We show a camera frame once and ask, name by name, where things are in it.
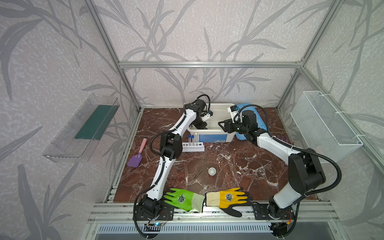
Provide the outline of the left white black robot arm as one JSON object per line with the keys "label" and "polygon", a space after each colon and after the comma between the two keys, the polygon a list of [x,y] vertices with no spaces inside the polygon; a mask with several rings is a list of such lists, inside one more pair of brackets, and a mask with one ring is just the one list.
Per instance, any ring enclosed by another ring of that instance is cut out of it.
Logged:
{"label": "left white black robot arm", "polygon": [[211,100],[206,103],[198,96],[193,102],[185,104],[180,119],[167,131],[156,134],[150,141],[150,150],[160,157],[159,166],[151,186],[139,193],[135,199],[134,219],[155,218],[160,213],[160,201],[173,164],[183,152],[183,136],[189,126],[205,129],[206,121],[213,116]]}

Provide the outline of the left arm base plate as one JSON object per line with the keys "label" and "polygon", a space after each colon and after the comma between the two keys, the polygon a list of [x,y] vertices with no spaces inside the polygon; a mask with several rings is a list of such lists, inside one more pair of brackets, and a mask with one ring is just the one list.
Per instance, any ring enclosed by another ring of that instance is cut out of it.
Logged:
{"label": "left arm base plate", "polygon": [[141,207],[137,207],[135,210],[135,218],[137,221],[171,221],[174,217],[175,208],[171,206],[160,205],[156,207],[154,213],[147,213]]}

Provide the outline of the white plastic storage bin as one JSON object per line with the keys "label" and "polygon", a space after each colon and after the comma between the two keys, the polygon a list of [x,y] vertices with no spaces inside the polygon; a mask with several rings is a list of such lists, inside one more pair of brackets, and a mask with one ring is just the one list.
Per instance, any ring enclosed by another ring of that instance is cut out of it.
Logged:
{"label": "white plastic storage bin", "polygon": [[218,122],[232,118],[228,112],[228,108],[231,106],[234,106],[234,104],[211,104],[213,116],[206,120],[206,129],[198,130],[194,126],[190,126],[187,128],[190,135],[197,134],[198,141],[202,143],[230,143],[236,132],[230,134],[224,132]]}

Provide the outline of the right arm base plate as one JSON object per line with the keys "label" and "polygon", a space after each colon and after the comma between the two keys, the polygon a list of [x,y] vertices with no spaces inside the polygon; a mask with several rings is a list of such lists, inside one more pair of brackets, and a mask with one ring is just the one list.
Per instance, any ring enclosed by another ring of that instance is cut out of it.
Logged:
{"label": "right arm base plate", "polygon": [[252,204],[255,220],[264,221],[292,221],[295,217],[295,213],[292,207],[288,207],[284,210],[279,210],[278,213],[273,212],[274,208],[269,204],[261,204],[254,202]]}

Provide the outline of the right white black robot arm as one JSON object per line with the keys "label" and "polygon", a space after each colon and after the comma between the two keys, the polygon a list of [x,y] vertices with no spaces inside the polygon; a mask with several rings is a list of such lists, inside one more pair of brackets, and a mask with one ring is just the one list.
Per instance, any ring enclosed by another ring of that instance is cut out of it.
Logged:
{"label": "right white black robot arm", "polygon": [[[301,200],[318,193],[330,191],[337,187],[342,180],[342,170],[339,165],[313,149],[302,149],[290,145],[274,135],[269,127],[260,128],[257,115],[247,105],[242,108],[237,105],[228,108],[231,118],[218,123],[226,133],[239,133],[244,135],[253,145],[267,150],[280,158],[288,166],[288,183],[269,200],[270,213],[278,213]],[[326,182],[326,174],[320,160],[333,165],[337,177],[327,187],[319,186]]]}

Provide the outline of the blue handled metal tweezers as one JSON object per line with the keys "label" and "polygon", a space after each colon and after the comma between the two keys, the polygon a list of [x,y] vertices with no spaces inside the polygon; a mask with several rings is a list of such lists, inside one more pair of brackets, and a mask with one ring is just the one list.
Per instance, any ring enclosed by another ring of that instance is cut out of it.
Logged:
{"label": "blue handled metal tweezers", "polygon": [[198,172],[195,174],[195,176],[193,177],[193,179],[191,180],[191,182],[189,183],[189,186],[193,184],[193,182],[197,179],[197,177],[203,172],[204,168],[201,167],[199,168]]}

